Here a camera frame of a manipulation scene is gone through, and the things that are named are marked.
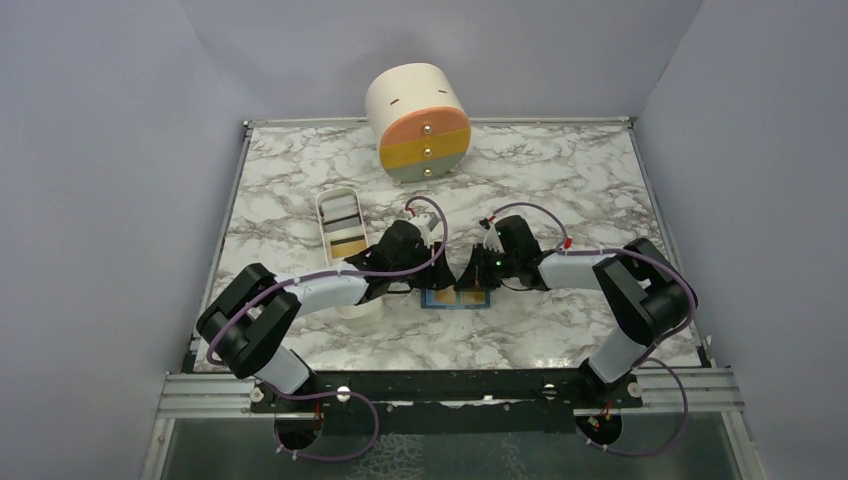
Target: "table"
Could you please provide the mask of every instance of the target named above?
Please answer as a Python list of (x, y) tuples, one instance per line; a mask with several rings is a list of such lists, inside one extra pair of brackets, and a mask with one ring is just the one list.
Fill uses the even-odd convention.
[[(210, 298), (250, 263), (276, 272), (323, 268), (314, 200), (341, 186), (359, 192), (372, 243), (410, 196), (439, 202), (457, 275), (482, 238), (476, 222), (515, 200), (558, 214), (575, 249), (622, 246), (640, 236), (665, 249), (624, 123), (477, 123), (468, 154), (450, 174), (399, 186), (380, 168), (367, 124), (279, 125), (252, 129)], [(543, 214), (511, 213), (528, 220), (543, 249), (556, 244), (559, 232)], [(418, 292), (383, 299), (378, 319), (342, 320), (333, 309), (298, 319), (283, 345), (315, 370), (576, 367), (615, 324), (603, 294), (586, 290), (502, 288), (492, 294), (492, 308), (463, 311), (423, 310)], [(655, 356), (672, 366), (700, 365), (696, 346), (687, 331)], [(194, 370), (225, 370), (206, 362), (206, 348), (201, 340)]]

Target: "gray wall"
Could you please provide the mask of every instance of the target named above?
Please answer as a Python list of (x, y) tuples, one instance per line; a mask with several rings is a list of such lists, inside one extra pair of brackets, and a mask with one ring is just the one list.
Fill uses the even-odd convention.
[(472, 116), (638, 115), (700, 0), (181, 0), (253, 118), (364, 116), (425, 61)]
[(0, 478), (136, 478), (240, 119), (172, 0), (4, 1), (0, 65)]
[(846, 21), (844, 0), (706, 0), (636, 128), (774, 479), (846, 473)]

